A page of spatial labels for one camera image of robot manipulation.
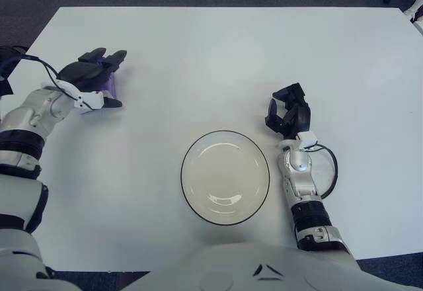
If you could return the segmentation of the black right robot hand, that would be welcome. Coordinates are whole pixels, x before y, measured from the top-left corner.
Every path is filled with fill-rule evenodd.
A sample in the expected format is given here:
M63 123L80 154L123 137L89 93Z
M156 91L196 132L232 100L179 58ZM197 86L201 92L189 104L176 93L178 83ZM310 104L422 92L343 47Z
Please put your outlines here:
M284 104L283 117L278 115L276 100ZM265 124L284 140L299 142L299 149L310 149L317 144L317 138L310 131L311 109L305 101L305 93L299 83L294 83L272 93L272 99L265 117Z

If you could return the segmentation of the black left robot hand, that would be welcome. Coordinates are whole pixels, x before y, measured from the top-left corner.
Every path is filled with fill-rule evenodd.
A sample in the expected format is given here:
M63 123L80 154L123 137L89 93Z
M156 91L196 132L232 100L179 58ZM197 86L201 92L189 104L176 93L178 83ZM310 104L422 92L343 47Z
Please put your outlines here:
M122 107L122 102L116 98L114 74L127 51L118 50L108 56L104 56L105 53L105 48L94 49L58 73L56 83L75 99L76 108L91 111Z

